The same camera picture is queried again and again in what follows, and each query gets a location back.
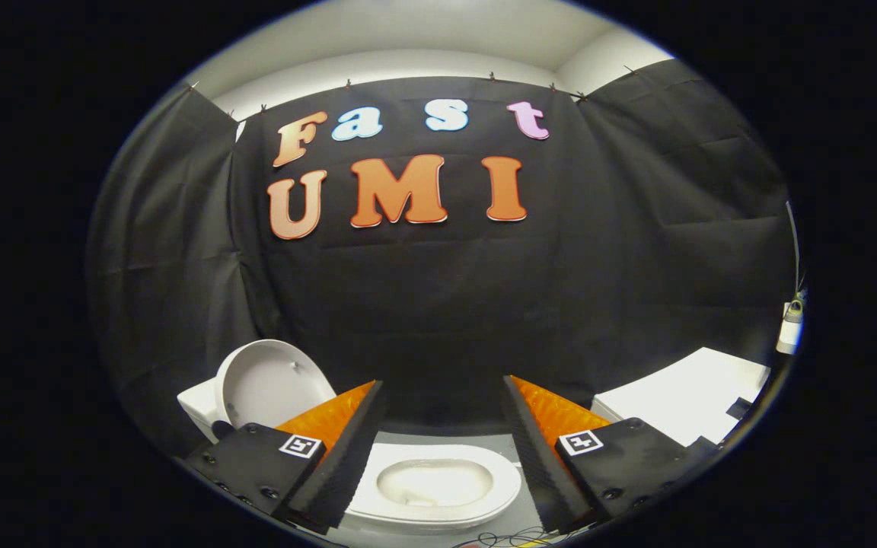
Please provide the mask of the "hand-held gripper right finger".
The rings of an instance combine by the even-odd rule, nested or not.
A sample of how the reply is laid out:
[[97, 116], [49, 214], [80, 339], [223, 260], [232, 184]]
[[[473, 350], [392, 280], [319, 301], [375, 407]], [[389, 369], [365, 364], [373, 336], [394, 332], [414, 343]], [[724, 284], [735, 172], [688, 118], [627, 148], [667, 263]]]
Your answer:
[[502, 378], [502, 413], [547, 531], [572, 533], [651, 505], [703, 461], [642, 419], [608, 421], [525, 379]]

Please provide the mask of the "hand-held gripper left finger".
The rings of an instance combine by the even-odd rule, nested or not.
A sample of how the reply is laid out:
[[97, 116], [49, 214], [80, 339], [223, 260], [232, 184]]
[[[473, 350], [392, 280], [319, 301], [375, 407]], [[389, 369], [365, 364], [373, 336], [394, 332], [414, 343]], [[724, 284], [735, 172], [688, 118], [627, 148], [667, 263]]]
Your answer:
[[386, 409], [369, 381], [281, 427], [250, 422], [184, 464], [210, 488], [283, 524], [326, 534], [354, 499]]

